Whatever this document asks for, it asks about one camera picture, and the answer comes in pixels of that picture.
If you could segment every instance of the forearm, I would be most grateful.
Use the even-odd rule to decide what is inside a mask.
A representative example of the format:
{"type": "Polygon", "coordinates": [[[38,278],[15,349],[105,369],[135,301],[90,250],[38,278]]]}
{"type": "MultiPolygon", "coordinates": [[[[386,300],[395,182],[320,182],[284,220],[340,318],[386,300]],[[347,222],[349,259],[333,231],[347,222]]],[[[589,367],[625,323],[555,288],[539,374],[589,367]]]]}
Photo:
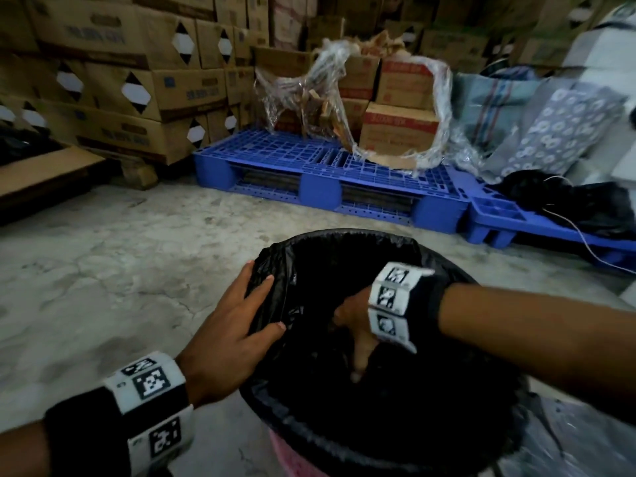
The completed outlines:
{"type": "Polygon", "coordinates": [[[636,423],[635,318],[563,297],[454,284],[439,324],[446,336],[636,423]]]}
{"type": "Polygon", "coordinates": [[[0,434],[0,475],[46,477],[50,457],[42,422],[33,422],[0,434]]]}

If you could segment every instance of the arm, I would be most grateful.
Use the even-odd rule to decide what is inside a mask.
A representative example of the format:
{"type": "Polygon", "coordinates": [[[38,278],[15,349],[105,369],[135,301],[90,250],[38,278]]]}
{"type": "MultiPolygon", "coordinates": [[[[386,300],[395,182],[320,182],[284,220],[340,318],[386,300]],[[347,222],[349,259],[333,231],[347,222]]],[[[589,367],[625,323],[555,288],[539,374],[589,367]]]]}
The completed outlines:
{"type": "MultiPolygon", "coordinates": [[[[334,322],[355,340],[358,381],[378,344],[371,333],[371,287],[347,298],[334,322]]],[[[455,283],[427,331],[474,345],[593,406],[636,424],[636,315],[564,297],[455,283]]]]}
{"type": "MultiPolygon", "coordinates": [[[[253,266],[254,262],[250,261],[243,267],[238,278],[219,300],[216,309],[175,360],[186,380],[187,400],[194,408],[222,400],[237,390],[285,331],[282,323],[271,323],[258,333],[247,336],[254,314],[265,301],[274,282],[274,277],[269,276],[245,297],[253,266]]],[[[103,411],[103,408],[94,408],[94,415],[101,415],[103,411]]],[[[109,432],[116,435],[120,433],[119,430],[115,427],[109,432]]],[[[78,436],[78,439],[82,438],[85,439],[85,436],[78,436]]],[[[52,447],[55,448],[51,445],[44,421],[0,434],[0,475],[47,477],[52,472],[52,461],[55,462],[56,457],[55,452],[50,450],[52,447]]],[[[100,457],[102,466],[113,460],[113,455],[100,457]]],[[[86,467],[75,470],[67,474],[86,473],[86,467]]]]}

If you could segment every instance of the cardboard flap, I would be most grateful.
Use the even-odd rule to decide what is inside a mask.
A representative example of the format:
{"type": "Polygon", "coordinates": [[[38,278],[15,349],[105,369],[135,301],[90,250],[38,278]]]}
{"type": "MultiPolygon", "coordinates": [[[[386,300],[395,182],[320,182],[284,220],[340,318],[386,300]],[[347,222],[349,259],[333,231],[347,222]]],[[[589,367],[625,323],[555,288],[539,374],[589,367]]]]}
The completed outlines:
{"type": "Polygon", "coordinates": [[[71,146],[0,167],[0,197],[90,167],[104,158],[71,146]]]}

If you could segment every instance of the person's left hand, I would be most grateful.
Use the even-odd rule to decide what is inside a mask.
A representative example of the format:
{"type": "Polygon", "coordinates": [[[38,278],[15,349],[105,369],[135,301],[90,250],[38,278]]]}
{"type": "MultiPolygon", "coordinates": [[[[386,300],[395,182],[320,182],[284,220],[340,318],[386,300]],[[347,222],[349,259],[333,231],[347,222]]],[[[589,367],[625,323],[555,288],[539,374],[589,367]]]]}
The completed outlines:
{"type": "Polygon", "coordinates": [[[216,309],[176,358],[186,377],[187,396],[195,408],[233,393],[285,333],[285,325],[278,322],[247,335],[256,311],[274,283],[274,276],[269,275],[245,297],[253,267],[254,261],[243,266],[216,309]]]}

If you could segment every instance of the concrete floor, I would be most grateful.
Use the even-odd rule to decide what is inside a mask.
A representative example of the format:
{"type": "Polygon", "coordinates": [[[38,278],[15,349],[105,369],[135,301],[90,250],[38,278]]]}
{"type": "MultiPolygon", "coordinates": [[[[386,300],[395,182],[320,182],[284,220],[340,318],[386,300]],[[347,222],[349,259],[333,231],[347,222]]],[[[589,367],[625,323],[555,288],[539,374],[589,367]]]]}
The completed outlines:
{"type": "MultiPolygon", "coordinates": [[[[177,354],[248,259],[275,241],[324,228],[416,238],[482,284],[616,308],[629,279],[528,247],[492,250],[354,216],[202,189],[103,185],[0,228],[0,429],[98,384],[158,349],[177,354]]],[[[200,409],[177,477],[282,477],[267,431],[237,394],[200,409]]]]}

